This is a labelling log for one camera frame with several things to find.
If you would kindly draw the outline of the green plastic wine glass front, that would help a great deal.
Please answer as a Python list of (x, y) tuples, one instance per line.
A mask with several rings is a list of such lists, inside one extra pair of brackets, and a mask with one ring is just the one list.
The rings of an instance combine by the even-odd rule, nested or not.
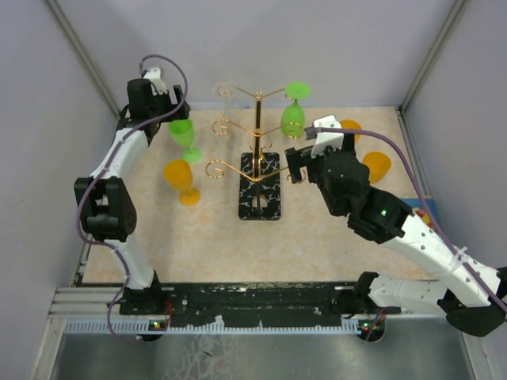
[(291, 82), (285, 87), (285, 96), (292, 102), (282, 113), (280, 129), (291, 139), (297, 139), (303, 135), (306, 117), (299, 101), (309, 97), (310, 94), (311, 89), (305, 82)]

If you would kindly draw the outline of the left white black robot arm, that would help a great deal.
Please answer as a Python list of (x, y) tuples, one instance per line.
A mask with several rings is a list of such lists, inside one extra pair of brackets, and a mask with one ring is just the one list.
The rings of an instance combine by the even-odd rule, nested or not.
[(176, 85), (173, 90), (175, 103), (168, 90), (154, 79), (129, 81), (128, 104), (120, 113), (111, 148), (88, 177), (80, 177), (74, 183), (78, 234), (87, 243), (110, 250), (124, 276), (121, 295), (128, 301), (136, 300), (148, 314), (163, 308), (165, 295), (134, 235), (137, 211), (126, 180), (161, 124), (189, 118), (188, 87)]

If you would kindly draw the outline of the clear wine glass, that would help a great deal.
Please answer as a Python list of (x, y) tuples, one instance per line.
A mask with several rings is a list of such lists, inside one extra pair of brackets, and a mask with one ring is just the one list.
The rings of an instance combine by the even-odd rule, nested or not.
[(231, 100), (235, 94), (236, 86), (231, 83), (221, 83), (215, 87), (218, 97), (223, 101), (223, 115), (212, 125), (217, 135), (225, 135), (233, 126)]

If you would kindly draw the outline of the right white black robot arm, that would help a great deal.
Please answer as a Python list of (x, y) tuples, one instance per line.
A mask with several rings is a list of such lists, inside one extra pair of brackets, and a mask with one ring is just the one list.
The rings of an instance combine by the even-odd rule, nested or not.
[(486, 336), (506, 322), (506, 270), (484, 265), (444, 237), (436, 221), (423, 218), (397, 196), (370, 184), (370, 168), (356, 158), (349, 130), (309, 127), (312, 146), (285, 151), (292, 181), (301, 170), (317, 185), (332, 216), (412, 260), (431, 280), (393, 279), (365, 272), (354, 288), (355, 307), (366, 314), (400, 309), (444, 317), (456, 329)]

